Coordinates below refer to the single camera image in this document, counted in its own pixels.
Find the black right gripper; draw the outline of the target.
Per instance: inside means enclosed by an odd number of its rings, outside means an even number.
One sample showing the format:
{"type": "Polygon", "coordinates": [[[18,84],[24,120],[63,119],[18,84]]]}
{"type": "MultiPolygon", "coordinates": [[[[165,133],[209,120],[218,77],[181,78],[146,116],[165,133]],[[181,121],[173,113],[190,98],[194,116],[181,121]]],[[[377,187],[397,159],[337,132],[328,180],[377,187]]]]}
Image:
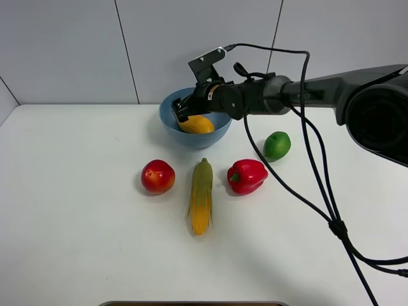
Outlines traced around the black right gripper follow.
{"type": "Polygon", "coordinates": [[[192,115],[222,112],[236,115],[235,84],[233,81],[213,81],[197,85],[191,95],[171,102],[178,122],[186,122],[192,115]]]}

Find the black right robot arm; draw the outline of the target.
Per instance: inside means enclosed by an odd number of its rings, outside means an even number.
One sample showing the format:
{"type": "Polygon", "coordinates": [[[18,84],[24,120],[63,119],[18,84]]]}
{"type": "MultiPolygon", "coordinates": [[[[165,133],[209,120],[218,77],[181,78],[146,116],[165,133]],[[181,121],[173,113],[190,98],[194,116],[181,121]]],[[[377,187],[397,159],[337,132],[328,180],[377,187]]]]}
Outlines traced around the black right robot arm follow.
{"type": "Polygon", "coordinates": [[[332,108],[363,149],[407,165],[407,65],[358,69],[306,80],[304,84],[270,73],[240,84],[206,82],[171,103],[183,122],[211,112],[240,120],[244,114],[284,115],[290,106],[332,108]]]}

